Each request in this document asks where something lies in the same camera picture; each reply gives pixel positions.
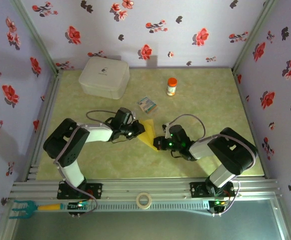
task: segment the yellow sponge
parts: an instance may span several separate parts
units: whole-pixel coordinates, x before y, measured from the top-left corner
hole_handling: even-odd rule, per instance
[[[140,123],[144,126],[145,132],[141,133],[139,136],[137,136],[137,138],[144,142],[146,145],[148,145],[150,148],[155,150],[156,152],[159,152],[157,148],[154,146],[156,132],[153,119],[148,119],[144,121],[140,120]]]

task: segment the table surface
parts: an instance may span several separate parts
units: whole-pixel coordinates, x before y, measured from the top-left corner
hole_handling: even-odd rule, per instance
[[[181,114],[198,116],[205,124],[206,136],[230,127],[248,141],[253,137],[246,119],[241,99],[230,68],[191,69],[130,69],[130,80],[119,100],[85,94],[78,82],[81,71],[65,71],[60,80],[48,136],[65,119],[79,123],[92,123],[86,118],[90,110],[116,112],[125,107],[136,112],[137,119],[153,119],[156,136],[163,136],[162,124],[171,122]],[[168,78],[177,78],[174,96],[166,94]],[[141,111],[137,102],[148,96],[158,105],[154,113]],[[95,113],[92,118],[105,121],[110,113]],[[203,135],[200,123],[185,116],[177,121],[187,135],[196,140]],[[78,164],[87,179],[173,178],[207,177],[220,161],[207,156],[198,161],[172,158],[169,151],[156,152],[139,139],[120,143],[90,142],[84,145]],[[259,158],[255,166],[245,171],[245,176],[263,176]],[[43,152],[37,180],[60,180],[53,161]]]

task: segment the masking tape roll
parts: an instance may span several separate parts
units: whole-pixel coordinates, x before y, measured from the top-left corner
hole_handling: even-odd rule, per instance
[[[144,204],[144,205],[140,202],[140,198],[142,198],[143,196],[147,197],[148,199],[147,204]],[[150,194],[147,192],[141,192],[139,193],[138,196],[136,196],[136,205],[143,210],[148,209],[151,206],[151,203],[152,203],[152,198]]]

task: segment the small box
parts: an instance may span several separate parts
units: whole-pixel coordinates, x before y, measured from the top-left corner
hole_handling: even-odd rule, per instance
[[[79,83],[86,94],[120,99],[130,78],[125,61],[93,56],[85,65]]]

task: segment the label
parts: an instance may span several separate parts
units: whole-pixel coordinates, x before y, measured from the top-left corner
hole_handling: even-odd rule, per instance
[[[137,104],[139,104],[141,110],[146,114],[150,113],[157,107],[157,105],[153,101],[151,101],[150,98],[148,98],[147,96],[138,101]]]
[[[176,92],[176,86],[167,86],[167,91],[171,94]]]

